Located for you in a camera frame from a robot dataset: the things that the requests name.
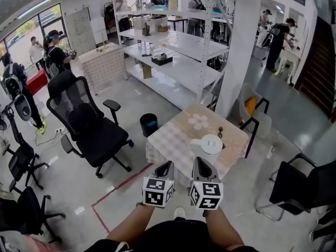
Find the concrete floor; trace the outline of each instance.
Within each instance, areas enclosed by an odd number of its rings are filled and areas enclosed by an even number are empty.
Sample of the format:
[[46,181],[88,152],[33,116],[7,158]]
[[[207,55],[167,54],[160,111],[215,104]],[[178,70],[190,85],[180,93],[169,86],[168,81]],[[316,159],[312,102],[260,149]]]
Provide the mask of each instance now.
[[[289,160],[300,149],[307,151],[318,164],[329,162],[334,151],[329,148],[333,142],[329,144],[328,141],[335,135],[332,133],[334,127],[326,122],[310,101],[284,82],[279,82],[269,72],[263,72],[259,61],[251,60],[246,81],[252,83],[260,94],[271,101],[269,114],[274,129],[268,138],[256,138],[248,158],[240,158],[224,177],[224,199],[221,207],[245,244],[254,246],[260,252],[313,252],[319,247],[321,240],[311,244],[308,234],[315,228],[318,211],[323,212],[321,208],[312,210],[311,214],[302,213],[299,216],[285,213],[280,222],[273,222],[258,214],[255,205],[269,203],[272,189],[272,182],[268,179],[270,174],[279,167],[281,161]],[[63,212],[67,215],[66,219],[50,220],[52,229],[63,239],[63,243],[57,244],[57,247],[62,251],[84,251],[98,239],[105,238],[107,230],[116,227],[135,208],[141,197],[142,177],[153,170],[150,167],[141,172],[148,164],[145,157],[146,138],[142,135],[140,116],[154,113],[162,125],[180,110],[132,77],[114,84],[94,97],[99,109],[108,118],[111,118],[111,113],[102,102],[113,99],[121,104],[117,113],[120,126],[128,131],[135,143],[133,148],[125,146],[117,154],[121,161],[132,166],[132,172],[127,173],[111,160],[102,168],[103,179],[98,179],[95,169],[85,159],[75,154],[66,154],[62,150],[60,135],[48,143],[36,146],[35,141],[39,144],[53,138],[55,130],[62,127],[45,108],[47,98],[46,88],[35,95],[38,108],[46,116],[47,130],[44,135],[36,136],[34,127],[16,119],[19,131],[35,152],[40,154],[40,160],[51,163],[49,169],[41,168],[37,171],[44,190],[37,188],[33,181],[30,185],[40,202],[44,194],[51,195],[51,201],[47,202],[47,211]],[[17,148],[10,128],[1,136],[9,140],[13,149]],[[8,170],[10,158],[9,154],[1,157],[0,182],[4,184],[5,190],[12,181]],[[304,162],[298,161],[296,165],[306,173],[311,170]],[[18,183],[19,188],[24,188],[24,181],[25,176]],[[201,212],[189,206],[186,189],[177,187],[176,191],[165,209],[155,210],[149,226],[172,219],[178,206],[186,209],[188,218],[203,219]],[[277,216],[280,210],[279,207],[274,207],[268,212]],[[48,240],[45,229],[44,232],[44,236],[37,238]],[[19,233],[1,234],[19,243]]]

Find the cardboard box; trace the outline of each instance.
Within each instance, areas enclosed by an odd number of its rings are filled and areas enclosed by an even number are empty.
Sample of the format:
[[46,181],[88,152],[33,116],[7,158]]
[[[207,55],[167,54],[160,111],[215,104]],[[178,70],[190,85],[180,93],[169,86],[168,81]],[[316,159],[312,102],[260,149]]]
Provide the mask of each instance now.
[[152,77],[152,67],[146,64],[142,64],[142,72],[143,72],[143,78],[151,78]]

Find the black chair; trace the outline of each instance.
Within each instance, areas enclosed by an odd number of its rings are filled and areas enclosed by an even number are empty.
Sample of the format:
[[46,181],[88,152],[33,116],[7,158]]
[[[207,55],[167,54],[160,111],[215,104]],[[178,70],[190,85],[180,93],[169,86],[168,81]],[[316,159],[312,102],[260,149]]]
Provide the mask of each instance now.
[[14,139],[20,145],[20,147],[15,152],[11,150],[9,146],[5,151],[5,153],[8,152],[13,155],[9,162],[9,170],[11,171],[15,181],[19,181],[23,174],[28,172],[26,186],[28,185],[28,181],[32,176],[35,180],[36,185],[41,190],[43,190],[43,187],[38,183],[36,179],[34,171],[42,166],[49,167],[49,165],[47,163],[34,165],[35,160],[40,158],[40,156],[34,153],[34,149],[23,139],[22,134],[18,131],[12,108],[6,108],[5,111],[12,127]]
[[[303,159],[314,167],[308,177],[291,165],[296,159]],[[310,213],[312,208],[336,204],[335,177],[336,161],[317,166],[303,153],[299,153],[289,162],[282,162],[279,170],[272,173],[270,180],[275,181],[269,198],[272,204],[257,207],[256,210],[273,221],[279,221],[285,211],[299,215],[303,211]],[[282,208],[278,219],[261,211],[272,206]]]
[[65,218],[65,214],[45,214],[46,199],[50,199],[49,195],[43,196],[42,206],[40,207],[31,187],[26,187],[22,192],[15,185],[16,182],[13,180],[9,191],[15,190],[20,194],[17,202],[0,198],[0,232],[16,230],[22,234],[42,235],[41,227],[44,224],[52,236],[52,240],[49,243],[55,241],[61,243],[62,239],[51,230],[47,219],[57,216]]
[[132,140],[127,140],[128,133],[118,126],[116,111],[120,105],[112,100],[103,104],[110,108],[114,123],[104,118],[90,94],[85,77],[75,77],[70,71],[58,74],[48,84],[50,98],[48,109],[68,129],[71,139],[76,142],[77,151],[64,135],[62,147],[67,153],[74,152],[85,158],[92,167],[97,167],[96,176],[102,178],[100,170],[103,164],[113,158],[127,172],[132,169],[117,159],[115,154],[124,146],[134,146]]

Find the gray chair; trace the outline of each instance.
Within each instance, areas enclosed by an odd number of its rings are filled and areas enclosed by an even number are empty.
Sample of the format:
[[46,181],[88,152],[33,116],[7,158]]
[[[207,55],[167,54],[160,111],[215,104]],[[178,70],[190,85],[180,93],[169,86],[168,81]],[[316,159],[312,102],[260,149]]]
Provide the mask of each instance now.
[[[256,110],[252,116],[247,112],[244,103],[250,99],[252,96],[257,98],[257,105]],[[265,102],[265,109],[264,111],[260,111],[258,108],[259,106]],[[269,134],[271,127],[272,127],[272,119],[266,115],[267,110],[269,107],[269,101],[262,97],[261,95],[257,94],[251,87],[250,84],[244,83],[240,95],[239,95],[239,114],[243,120],[243,123],[240,125],[240,129],[243,130],[247,128],[248,131],[252,132],[252,136],[250,139],[250,143],[248,145],[245,158],[251,149],[253,144],[253,140],[255,136],[260,138],[265,138]]]

